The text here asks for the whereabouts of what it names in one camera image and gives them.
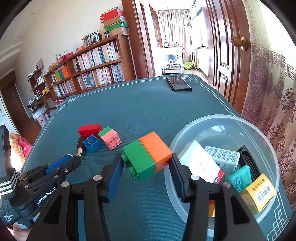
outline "pink bin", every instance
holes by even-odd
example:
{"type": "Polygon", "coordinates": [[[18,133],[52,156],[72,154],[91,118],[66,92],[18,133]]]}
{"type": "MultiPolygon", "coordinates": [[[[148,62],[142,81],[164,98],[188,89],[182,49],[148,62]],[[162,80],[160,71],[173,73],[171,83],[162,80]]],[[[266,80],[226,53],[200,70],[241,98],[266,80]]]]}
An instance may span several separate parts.
{"type": "Polygon", "coordinates": [[[47,119],[45,117],[44,114],[40,115],[37,119],[38,123],[40,124],[40,126],[43,128],[47,122],[47,119]]]}

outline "wooden door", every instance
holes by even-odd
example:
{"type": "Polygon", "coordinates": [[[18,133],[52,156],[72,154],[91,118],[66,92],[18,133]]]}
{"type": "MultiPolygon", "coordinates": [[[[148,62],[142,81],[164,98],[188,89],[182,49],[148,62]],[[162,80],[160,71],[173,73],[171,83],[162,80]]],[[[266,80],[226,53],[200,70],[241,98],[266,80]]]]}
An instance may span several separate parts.
{"type": "Polygon", "coordinates": [[[128,19],[131,48],[138,79],[154,76],[144,4],[140,0],[122,0],[123,10],[128,19]]]}
{"type": "Polygon", "coordinates": [[[1,92],[7,111],[16,128],[21,132],[23,125],[29,122],[30,119],[22,105],[15,83],[11,82],[5,88],[1,89],[1,92]]]}
{"type": "Polygon", "coordinates": [[[206,0],[202,8],[209,30],[208,82],[241,114],[249,82],[250,32],[242,0],[206,0]],[[232,38],[246,38],[247,50],[232,38]]]}

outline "trash bin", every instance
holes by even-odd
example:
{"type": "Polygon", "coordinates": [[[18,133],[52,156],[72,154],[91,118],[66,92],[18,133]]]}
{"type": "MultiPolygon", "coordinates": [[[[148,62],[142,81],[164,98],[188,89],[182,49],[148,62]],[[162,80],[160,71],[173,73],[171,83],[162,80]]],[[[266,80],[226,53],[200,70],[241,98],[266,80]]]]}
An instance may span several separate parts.
{"type": "Polygon", "coordinates": [[[47,119],[45,117],[45,115],[42,113],[37,119],[38,123],[40,124],[40,126],[43,128],[47,122],[47,119]]]}
{"type": "Polygon", "coordinates": [[[38,123],[42,128],[45,126],[47,122],[47,119],[44,115],[45,112],[46,112],[45,107],[41,107],[35,113],[33,113],[33,118],[38,121],[38,123]]]}
{"type": "MultiPolygon", "coordinates": [[[[249,122],[230,115],[209,115],[185,126],[174,138],[170,149],[177,155],[193,140],[203,148],[206,146],[238,151],[241,146],[246,146],[254,158],[259,171],[264,173],[275,187],[279,188],[279,164],[273,147],[266,136],[249,122]]],[[[187,221],[189,203],[182,203],[176,194],[169,167],[165,167],[165,185],[170,201],[184,222],[187,221]]],[[[255,215],[259,223],[271,209],[276,196],[265,208],[255,215]]],[[[214,236],[214,218],[209,218],[208,236],[214,236]]]]}

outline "pink lego brick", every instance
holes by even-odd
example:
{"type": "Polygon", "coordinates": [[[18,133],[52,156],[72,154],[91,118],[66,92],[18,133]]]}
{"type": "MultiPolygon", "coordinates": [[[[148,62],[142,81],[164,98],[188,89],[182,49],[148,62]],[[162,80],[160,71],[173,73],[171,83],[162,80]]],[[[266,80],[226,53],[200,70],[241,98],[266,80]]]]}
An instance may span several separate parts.
{"type": "Polygon", "coordinates": [[[113,129],[111,129],[105,135],[103,135],[102,140],[110,150],[115,149],[115,147],[121,143],[121,140],[117,132],[113,129]]]}
{"type": "Polygon", "coordinates": [[[94,135],[96,138],[99,138],[98,132],[102,130],[100,124],[81,126],[78,129],[78,133],[81,137],[85,137],[85,139],[89,138],[91,135],[94,135]]]}

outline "green box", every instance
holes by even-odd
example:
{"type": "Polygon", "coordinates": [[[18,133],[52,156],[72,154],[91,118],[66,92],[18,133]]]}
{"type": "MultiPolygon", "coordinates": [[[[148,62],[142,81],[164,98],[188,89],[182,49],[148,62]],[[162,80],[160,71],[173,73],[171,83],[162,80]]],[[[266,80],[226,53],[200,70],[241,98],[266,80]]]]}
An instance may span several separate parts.
{"type": "Polygon", "coordinates": [[[98,133],[98,135],[99,135],[99,137],[103,137],[103,135],[105,135],[106,133],[108,133],[109,131],[111,131],[112,130],[112,128],[110,127],[110,126],[106,126],[104,129],[102,129],[99,133],[98,133]]]}
{"type": "Polygon", "coordinates": [[[121,155],[133,178],[140,181],[152,176],[155,172],[155,161],[139,140],[136,140],[123,148],[121,155]]]}
{"type": "Polygon", "coordinates": [[[109,32],[113,29],[120,28],[120,27],[128,28],[128,23],[120,21],[120,22],[117,22],[117,23],[114,23],[114,24],[111,24],[111,25],[105,27],[105,29],[107,32],[109,32]]]}

